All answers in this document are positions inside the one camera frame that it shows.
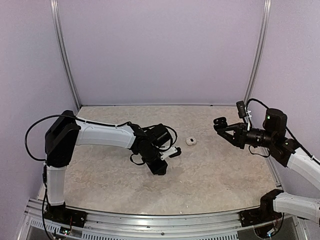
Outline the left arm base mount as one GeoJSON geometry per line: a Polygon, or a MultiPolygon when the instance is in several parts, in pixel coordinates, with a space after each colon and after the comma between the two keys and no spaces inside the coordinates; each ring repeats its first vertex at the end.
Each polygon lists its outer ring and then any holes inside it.
{"type": "Polygon", "coordinates": [[[87,213],[82,210],[67,208],[66,204],[48,205],[44,210],[44,218],[55,223],[68,225],[69,227],[84,228],[87,213]]]}

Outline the white earbud charging case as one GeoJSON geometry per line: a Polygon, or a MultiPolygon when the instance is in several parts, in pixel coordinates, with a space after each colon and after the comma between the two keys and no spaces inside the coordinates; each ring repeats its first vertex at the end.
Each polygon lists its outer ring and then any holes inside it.
{"type": "Polygon", "coordinates": [[[193,146],[193,145],[196,145],[197,144],[197,140],[195,137],[187,137],[185,139],[185,143],[188,145],[188,146],[193,146]]]}

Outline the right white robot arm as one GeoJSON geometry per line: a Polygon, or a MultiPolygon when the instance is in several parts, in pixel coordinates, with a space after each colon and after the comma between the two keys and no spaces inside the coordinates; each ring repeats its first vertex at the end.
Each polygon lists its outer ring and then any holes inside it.
{"type": "MultiPolygon", "coordinates": [[[[225,117],[213,120],[213,128],[219,136],[233,146],[244,149],[263,147],[268,155],[283,167],[300,174],[316,188],[320,187],[320,161],[293,138],[287,138],[287,115],[279,109],[268,108],[265,113],[263,128],[249,127],[248,123],[229,125],[225,117]]],[[[281,218],[290,214],[315,223],[320,222],[320,201],[289,194],[274,189],[260,198],[260,205],[252,210],[240,212],[242,226],[250,226],[281,218]]]]}

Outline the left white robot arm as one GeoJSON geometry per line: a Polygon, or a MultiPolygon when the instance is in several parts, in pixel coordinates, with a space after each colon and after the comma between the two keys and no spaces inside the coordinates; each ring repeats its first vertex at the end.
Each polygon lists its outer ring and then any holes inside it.
{"type": "Polygon", "coordinates": [[[70,218],[64,207],[64,184],[67,166],[70,164],[75,146],[100,145],[132,151],[141,156],[154,175],[165,175],[166,158],[179,153],[169,128],[163,124],[140,127],[126,122],[107,124],[77,118],[70,110],[64,111],[45,134],[47,199],[50,214],[63,223],[70,218]]]}

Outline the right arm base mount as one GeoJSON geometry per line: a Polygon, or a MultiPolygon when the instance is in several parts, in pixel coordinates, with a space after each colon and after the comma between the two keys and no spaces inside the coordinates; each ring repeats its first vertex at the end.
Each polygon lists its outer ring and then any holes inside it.
{"type": "Polygon", "coordinates": [[[273,201],[281,193],[284,193],[284,191],[273,189],[260,198],[259,207],[240,211],[239,218],[241,226],[254,226],[280,219],[283,214],[274,210],[273,201]]]}

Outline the black round charging case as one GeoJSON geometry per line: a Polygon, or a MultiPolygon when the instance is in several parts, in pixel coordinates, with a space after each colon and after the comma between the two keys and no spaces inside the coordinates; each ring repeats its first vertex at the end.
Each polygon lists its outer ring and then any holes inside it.
{"type": "Polygon", "coordinates": [[[225,129],[228,126],[227,118],[222,116],[213,120],[213,128],[215,131],[225,129]]]}

